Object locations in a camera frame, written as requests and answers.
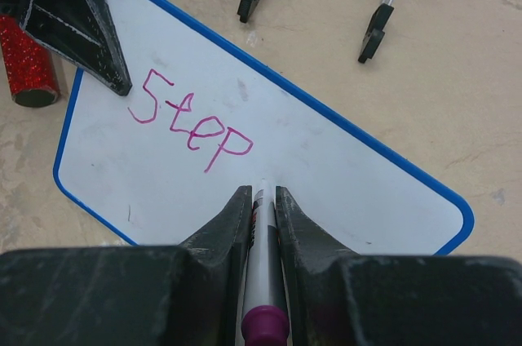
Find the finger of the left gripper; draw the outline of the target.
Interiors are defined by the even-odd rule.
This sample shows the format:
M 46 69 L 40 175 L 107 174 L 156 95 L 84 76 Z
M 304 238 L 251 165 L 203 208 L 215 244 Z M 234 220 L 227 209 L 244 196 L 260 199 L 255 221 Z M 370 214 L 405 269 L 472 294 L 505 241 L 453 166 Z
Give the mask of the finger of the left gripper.
M 131 77 L 105 0 L 1 0 L 1 13 L 117 95 L 129 94 Z

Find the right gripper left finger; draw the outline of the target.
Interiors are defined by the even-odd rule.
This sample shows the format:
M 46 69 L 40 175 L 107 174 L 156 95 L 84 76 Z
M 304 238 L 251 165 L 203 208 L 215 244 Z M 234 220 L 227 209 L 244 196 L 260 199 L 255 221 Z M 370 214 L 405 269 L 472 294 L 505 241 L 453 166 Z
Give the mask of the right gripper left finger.
M 4 253 L 2 344 L 235 344 L 251 207 L 239 187 L 175 246 Z

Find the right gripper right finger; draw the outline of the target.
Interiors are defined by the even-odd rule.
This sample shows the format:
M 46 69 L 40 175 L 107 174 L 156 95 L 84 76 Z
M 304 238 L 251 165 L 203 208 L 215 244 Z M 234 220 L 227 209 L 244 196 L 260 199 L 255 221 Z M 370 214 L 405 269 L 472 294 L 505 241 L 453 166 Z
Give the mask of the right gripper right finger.
M 518 345 L 521 266 L 498 256 L 358 255 L 276 189 L 295 345 Z

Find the purple whiteboard marker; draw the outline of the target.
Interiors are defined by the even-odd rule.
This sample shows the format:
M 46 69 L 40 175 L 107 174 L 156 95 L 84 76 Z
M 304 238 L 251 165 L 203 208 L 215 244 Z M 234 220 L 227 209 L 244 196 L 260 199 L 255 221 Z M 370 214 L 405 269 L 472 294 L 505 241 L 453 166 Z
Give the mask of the purple whiteboard marker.
M 246 345 L 286 345 L 290 333 L 274 187 L 260 181 L 252 207 L 241 334 Z

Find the blue framed whiteboard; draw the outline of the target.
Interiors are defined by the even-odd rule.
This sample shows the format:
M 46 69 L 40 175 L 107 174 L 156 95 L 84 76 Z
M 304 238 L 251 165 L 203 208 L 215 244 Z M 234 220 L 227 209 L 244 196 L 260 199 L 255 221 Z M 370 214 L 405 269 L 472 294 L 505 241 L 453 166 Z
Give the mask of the blue framed whiteboard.
M 470 236 L 461 196 L 178 7 L 105 1 L 132 87 L 76 74 L 54 178 L 128 242 L 179 243 L 265 180 L 360 254 L 445 255 Z

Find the red glitter microphone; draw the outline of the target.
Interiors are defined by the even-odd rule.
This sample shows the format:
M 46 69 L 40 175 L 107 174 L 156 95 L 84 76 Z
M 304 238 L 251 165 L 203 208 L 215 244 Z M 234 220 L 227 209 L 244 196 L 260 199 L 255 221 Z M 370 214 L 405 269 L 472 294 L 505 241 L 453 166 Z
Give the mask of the red glitter microphone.
M 11 98 L 16 104 L 42 108 L 59 99 L 51 53 L 7 15 L 1 15 L 1 49 Z

